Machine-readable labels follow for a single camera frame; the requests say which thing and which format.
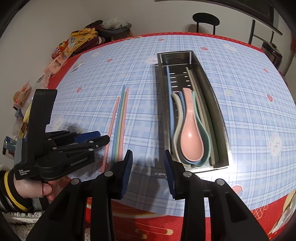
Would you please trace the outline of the striped sleeve forearm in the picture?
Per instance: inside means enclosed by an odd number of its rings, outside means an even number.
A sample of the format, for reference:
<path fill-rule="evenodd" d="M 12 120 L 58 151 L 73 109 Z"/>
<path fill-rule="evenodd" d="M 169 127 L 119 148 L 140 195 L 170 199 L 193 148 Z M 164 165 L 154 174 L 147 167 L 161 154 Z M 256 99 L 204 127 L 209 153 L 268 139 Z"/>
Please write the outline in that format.
<path fill-rule="evenodd" d="M 5 213 L 29 212 L 33 209 L 32 199 L 23 198 L 17 192 L 14 185 L 13 170 L 1 170 L 1 211 Z"/>

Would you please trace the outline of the left hand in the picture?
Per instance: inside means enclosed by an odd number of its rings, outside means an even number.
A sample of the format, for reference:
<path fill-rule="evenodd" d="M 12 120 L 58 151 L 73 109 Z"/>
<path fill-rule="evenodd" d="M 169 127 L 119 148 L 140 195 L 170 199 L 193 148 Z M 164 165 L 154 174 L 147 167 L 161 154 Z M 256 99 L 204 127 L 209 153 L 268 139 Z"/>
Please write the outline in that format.
<path fill-rule="evenodd" d="M 59 185 L 59 180 L 42 183 L 41 181 L 29 179 L 16 180 L 14 178 L 14 185 L 17 192 L 23 198 L 33 199 L 47 197 L 50 202 L 52 202 L 62 190 Z"/>

